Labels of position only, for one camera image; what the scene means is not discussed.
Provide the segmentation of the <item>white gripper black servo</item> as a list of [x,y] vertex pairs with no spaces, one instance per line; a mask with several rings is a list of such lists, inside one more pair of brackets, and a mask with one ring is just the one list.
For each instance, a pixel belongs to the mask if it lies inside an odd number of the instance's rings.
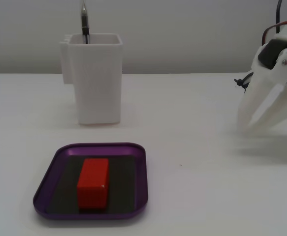
[[[240,132],[269,129],[287,119],[287,35],[277,34],[261,46],[252,63],[253,74],[237,112]],[[276,85],[284,88],[261,117],[250,124],[253,115]]]

